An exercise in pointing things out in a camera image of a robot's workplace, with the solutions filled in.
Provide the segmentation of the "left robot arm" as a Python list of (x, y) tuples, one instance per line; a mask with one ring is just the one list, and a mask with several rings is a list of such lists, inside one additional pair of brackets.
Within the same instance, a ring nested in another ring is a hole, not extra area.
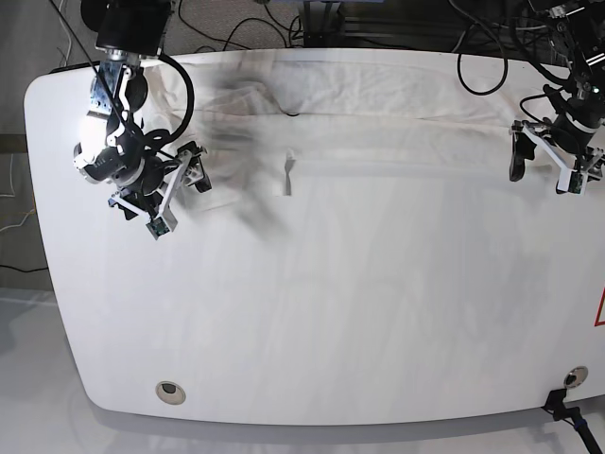
[[(518, 38), (517, 20), (525, 9), (547, 29), (567, 77), (546, 69)], [(581, 195), (589, 182), (603, 178), (604, 149), (591, 141), (604, 125), (604, 3), (522, 1), (508, 18), (508, 30), (517, 52), (547, 80), (541, 94), (519, 101), (527, 119), (510, 127), (510, 180), (524, 177), (526, 162), (540, 149), (560, 170), (556, 191)]]

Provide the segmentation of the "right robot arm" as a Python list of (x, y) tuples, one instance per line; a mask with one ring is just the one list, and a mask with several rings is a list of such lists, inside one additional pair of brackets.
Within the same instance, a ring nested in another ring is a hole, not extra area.
[[(175, 231), (170, 203), (179, 189), (192, 186), (204, 193), (212, 188), (201, 161), (203, 147), (190, 141), (173, 154), (166, 150), (185, 133), (195, 101), (190, 76), (163, 51), (173, 9), (171, 1), (85, 1), (81, 10), (106, 58), (92, 66), (89, 110), (73, 164), (90, 183), (114, 184), (108, 205), (127, 220), (144, 218), (154, 238)], [(139, 114), (149, 93), (142, 67), (147, 59), (167, 64), (184, 82), (185, 113), (173, 131), (147, 131)]]

